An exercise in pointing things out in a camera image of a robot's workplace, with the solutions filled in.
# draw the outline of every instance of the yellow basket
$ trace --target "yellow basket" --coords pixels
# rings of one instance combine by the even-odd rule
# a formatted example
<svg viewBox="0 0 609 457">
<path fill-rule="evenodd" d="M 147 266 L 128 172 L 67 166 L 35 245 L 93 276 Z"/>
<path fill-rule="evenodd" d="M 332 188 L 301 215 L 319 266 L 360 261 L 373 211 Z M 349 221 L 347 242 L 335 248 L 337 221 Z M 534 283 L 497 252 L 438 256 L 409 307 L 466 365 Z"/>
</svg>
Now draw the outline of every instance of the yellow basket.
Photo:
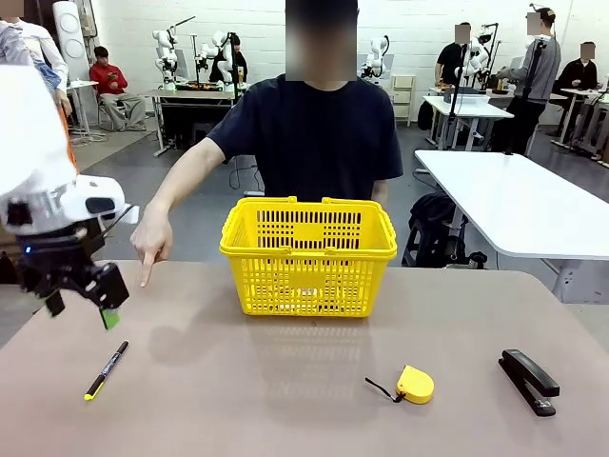
<svg viewBox="0 0 609 457">
<path fill-rule="evenodd" d="M 396 232 L 375 202 L 247 198 L 232 209 L 220 252 L 245 314 L 366 317 Z"/>
</svg>

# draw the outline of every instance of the person in black shirt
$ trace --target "person in black shirt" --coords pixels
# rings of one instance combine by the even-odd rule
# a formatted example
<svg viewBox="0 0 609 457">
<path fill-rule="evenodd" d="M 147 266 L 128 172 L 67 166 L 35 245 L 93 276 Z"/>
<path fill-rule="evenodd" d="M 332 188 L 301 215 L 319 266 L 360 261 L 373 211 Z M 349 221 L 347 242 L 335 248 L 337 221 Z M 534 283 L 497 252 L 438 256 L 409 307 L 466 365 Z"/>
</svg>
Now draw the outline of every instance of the person in black shirt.
<svg viewBox="0 0 609 457">
<path fill-rule="evenodd" d="M 469 22 L 461 22 L 461 25 L 469 26 Z M 451 43 L 442 50 L 436 64 L 436 86 L 457 84 L 455 70 L 461 66 L 461 52 L 457 43 Z"/>
<path fill-rule="evenodd" d="M 286 3 L 286 23 L 301 46 L 294 60 L 300 60 L 288 61 L 288 77 L 253 85 L 171 169 L 131 236 L 143 264 L 142 287 L 153 264 L 170 254 L 170 210 L 237 155 L 256 157 L 269 197 L 386 203 L 386 180 L 403 174 L 391 101 L 362 79 L 344 80 L 353 73 L 358 13 L 358 0 Z"/>
<path fill-rule="evenodd" d="M 235 62 L 237 63 L 237 67 L 243 67 L 244 83 L 246 83 L 247 82 L 247 62 L 246 62 L 246 59 L 244 58 L 244 55 L 241 53 L 241 39 L 236 34 L 235 34 L 234 49 L 235 49 L 235 56 L 236 56 Z M 211 65 L 211 72 L 209 73 L 209 82 L 210 83 L 217 83 L 218 81 L 222 81 L 223 83 L 226 82 L 224 76 L 222 75 L 222 72 L 218 68 L 218 63 L 224 62 L 225 60 L 226 59 L 222 52 L 220 52 L 216 56 L 216 58 L 213 59 L 213 64 Z"/>
<path fill-rule="evenodd" d="M 594 45 L 593 42 L 587 41 L 583 43 L 584 45 Z M 599 85 L 599 78 L 597 73 L 597 66 L 595 63 L 589 59 L 577 59 L 573 62 L 569 62 L 562 73 L 554 84 L 553 92 L 558 95 L 566 95 L 569 96 L 566 100 L 556 100 L 552 103 L 554 105 L 559 105 L 562 107 L 562 117 L 560 119 L 560 124 L 556 132 L 552 134 L 552 136 L 560 136 L 562 133 L 562 127 L 564 126 L 564 120 L 567 116 L 567 112 L 569 111 L 569 107 L 571 106 L 572 99 L 575 95 L 563 92 L 563 89 L 596 89 Z M 573 115 L 569 121 L 568 129 L 572 130 L 575 126 L 576 120 L 578 118 L 577 113 L 580 112 L 581 105 L 583 102 L 578 101 L 576 105 L 573 107 Z"/>
</svg>

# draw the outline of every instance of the black stapler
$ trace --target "black stapler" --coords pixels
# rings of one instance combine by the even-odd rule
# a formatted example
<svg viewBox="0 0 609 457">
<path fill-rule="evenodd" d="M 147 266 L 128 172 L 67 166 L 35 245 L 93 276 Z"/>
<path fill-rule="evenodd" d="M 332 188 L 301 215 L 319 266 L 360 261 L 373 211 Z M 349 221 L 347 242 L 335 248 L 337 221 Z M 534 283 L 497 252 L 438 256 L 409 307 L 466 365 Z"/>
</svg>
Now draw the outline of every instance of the black stapler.
<svg viewBox="0 0 609 457">
<path fill-rule="evenodd" d="M 560 395 L 560 386 L 548 373 L 517 349 L 508 349 L 501 354 L 499 365 L 526 403 L 540 417 L 553 416 L 556 410 L 550 398 Z"/>
</svg>

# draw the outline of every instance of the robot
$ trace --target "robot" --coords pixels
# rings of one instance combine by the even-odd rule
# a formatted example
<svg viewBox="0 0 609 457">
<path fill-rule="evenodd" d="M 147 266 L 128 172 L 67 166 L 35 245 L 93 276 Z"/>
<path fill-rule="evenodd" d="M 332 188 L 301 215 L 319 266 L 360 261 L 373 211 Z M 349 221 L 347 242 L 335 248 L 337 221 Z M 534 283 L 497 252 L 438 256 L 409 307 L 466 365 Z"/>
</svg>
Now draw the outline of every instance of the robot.
<svg viewBox="0 0 609 457">
<path fill-rule="evenodd" d="M 486 77 L 488 69 L 484 66 L 484 64 L 489 59 L 490 52 L 487 48 L 484 47 L 484 45 L 481 44 L 481 42 L 476 37 L 473 37 L 471 39 L 469 45 L 467 45 L 467 51 L 465 52 L 466 58 L 467 56 L 472 55 L 473 57 L 471 57 L 467 61 L 467 65 L 463 67 L 462 76 L 469 77 L 478 75 L 479 77 Z M 459 77 L 459 72 L 460 68 L 457 67 L 455 69 L 455 76 Z"/>
<path fill-rule="evenodd" d="M 208 43 L 204 43 L 201 46 L 201 51 L 197 52 L 196 50 L 196 38 L 197 35 L 192 33 L 190 35 L 192 39 L 192 49 L 194 52 L 194 61 L 197 69 L 197 84 L 199 83 L 199 73 L 201 70 L 208 70 L 209 65 L 207 60 L 214 60 L 218 55 L 222 54 L 226 59 L 223 62 L 218 63 L 218 69 L 222 73 L 225 84 L 232 84 L 232 74 L 230 71 L 232 70 L 232 45 L 230 42 L 231 33 L 225 33 L 223 31 L 216 31 L 211 39 L 213 46 L 210 46 Z"/>
<path fill-rule="evenodd" d="M 372 53 L 368 54 L 365 64 L 362 67 L 362 78 L 366 80 L 372 80 L 373 78 L 379 78 L 383 73 L 386 72 L 387 68 L 383 63 L 383 57 L 389 51 L 390 41 L 389 37 L 385 35 L 381 38 L 373 38 L 370 41 L 370 47 Z"/>
<path fill-rule="evenodd" d="M 0 123 L 7 152 L 0 167 L 0 223 L 22 252 L 16 266 L 21 287 L 43 299 L 52 316 L 65 308 L 60 290 L 74 290 L 112 328 L 128 290 L 116 265 L 95 265 L 90 256 L 114 223 L 136 223 L 139 209 L 125 202 L 115 180 L 77 175 L 57 108 L 36 68 L 0 66 L 0 80 L 0 98 L 12 110 Z M 106 230 L 102 219 L 111 223 Z"/>
<path fill-rule="evenodd" d="M 152 33 L 161 50 L 161 58 L 156 59 L 154 65 L 163 74 L 163 89 L 176 90 L 175 71 L 178 69 L 178 56 L 175 53 L 175 45 L 178 43 L 176 37 L 178 26 L 191 21 L 196 16 L 189 17 L 184 21 L 169 27 L 167 30 L 155 30 Z"/>
</svg>

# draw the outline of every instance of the white wall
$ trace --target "white wall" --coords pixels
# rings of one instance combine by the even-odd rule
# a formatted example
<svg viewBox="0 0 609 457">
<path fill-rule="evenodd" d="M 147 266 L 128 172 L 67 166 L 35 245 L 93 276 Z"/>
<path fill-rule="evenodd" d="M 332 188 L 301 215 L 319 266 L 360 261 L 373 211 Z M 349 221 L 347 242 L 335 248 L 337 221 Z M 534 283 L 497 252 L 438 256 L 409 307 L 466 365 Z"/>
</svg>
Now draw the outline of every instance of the white wall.
<svg viewBox="0 0 609 457">
<path fill-rule="evenodd" d="M 599 73 L 609 72 L 609 52 L 603 59 L 603 50 L 609 48 L 609 8 L 602 3 L 548 2 L 558 17 L 563 66 L 579 56 L 581 42 L 594 41 Z M 248 81 L 285 71 L 285 0 L 93 0 L 92 4 L 99 42 L 108 48 L 110 61 L 122 68 L 134 92 L 154 89 L 161 80 L 154 67 L 156 41 L 152 31 L 164 30 L 192 15 L 196 19 L 178 29 L 178 48 L 185 50 L 187 60 L 192 56 L 190 33 L 199 35 L 200 46 L 210 42 L 214 31 L 231 30 L 242 39 L 250 71 Z M 498 69 L 524 54 L 528 5 L 529 0 L 360 0 L 358 51 L 369 51 L 370 38 L 389 35 L 390 52 L 396 55 L 393 72 L 417 76 L 418 106 L 433 84 L 438 54 L 452 42 L 455 24 L 468 21 L 478 31 L 481 24 L 500 23 Z"/>
</svg>

